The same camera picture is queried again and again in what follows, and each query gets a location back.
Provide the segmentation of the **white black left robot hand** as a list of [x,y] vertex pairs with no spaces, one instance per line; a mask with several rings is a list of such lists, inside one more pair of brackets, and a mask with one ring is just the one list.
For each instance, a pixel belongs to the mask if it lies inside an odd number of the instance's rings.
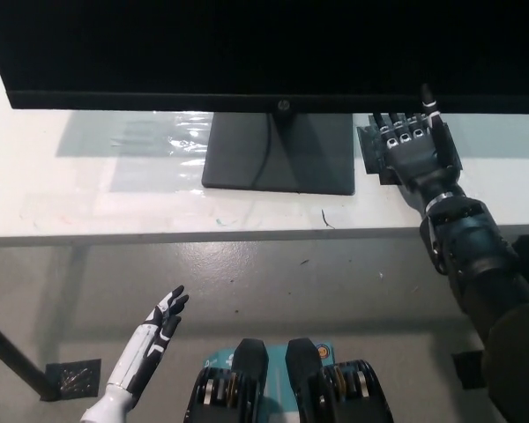
[[168,293],[135,329],[108,378],[108,385],[129,392],[139,400],[167,350],[189,300],[184,286]]

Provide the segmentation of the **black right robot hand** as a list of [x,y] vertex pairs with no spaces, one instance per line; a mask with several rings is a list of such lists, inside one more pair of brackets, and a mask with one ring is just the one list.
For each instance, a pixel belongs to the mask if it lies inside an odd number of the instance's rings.
[[384,149],[384,167],[424,212],[448,197],[465,192],[458,180],[462,165],[448,124],[434,94],[421,86],[421,112],[373,114]]

